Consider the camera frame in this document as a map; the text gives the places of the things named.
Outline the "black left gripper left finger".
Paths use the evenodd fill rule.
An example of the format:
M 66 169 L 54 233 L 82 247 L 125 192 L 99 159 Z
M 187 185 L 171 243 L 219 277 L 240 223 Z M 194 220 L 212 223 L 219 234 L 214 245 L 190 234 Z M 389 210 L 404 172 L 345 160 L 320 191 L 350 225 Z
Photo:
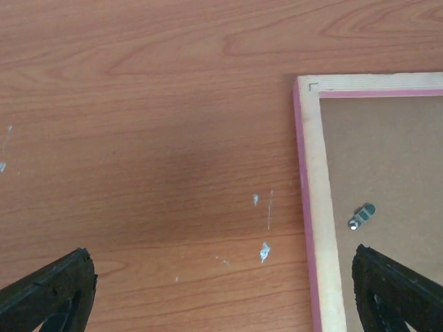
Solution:
M 2 331 L 84 331 L 98 276 L 85 248 L 1 289 Z

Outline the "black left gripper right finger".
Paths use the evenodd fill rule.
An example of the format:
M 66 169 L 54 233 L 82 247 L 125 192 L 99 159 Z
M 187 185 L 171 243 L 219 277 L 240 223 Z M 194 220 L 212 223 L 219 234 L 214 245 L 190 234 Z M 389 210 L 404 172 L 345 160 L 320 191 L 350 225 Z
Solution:
M 359 245 L 352 260 L 356 308 L 364 331 L 441 331 L 442 286 Z

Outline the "pink picture frame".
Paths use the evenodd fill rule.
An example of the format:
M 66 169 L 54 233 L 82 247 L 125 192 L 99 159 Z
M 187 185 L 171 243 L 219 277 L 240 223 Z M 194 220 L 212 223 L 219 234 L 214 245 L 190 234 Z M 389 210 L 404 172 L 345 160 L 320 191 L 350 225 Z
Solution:
M 442 74 L 300 76 L 293 100 L 314 329 L 357 331 L 359 244 L 442 281 Z

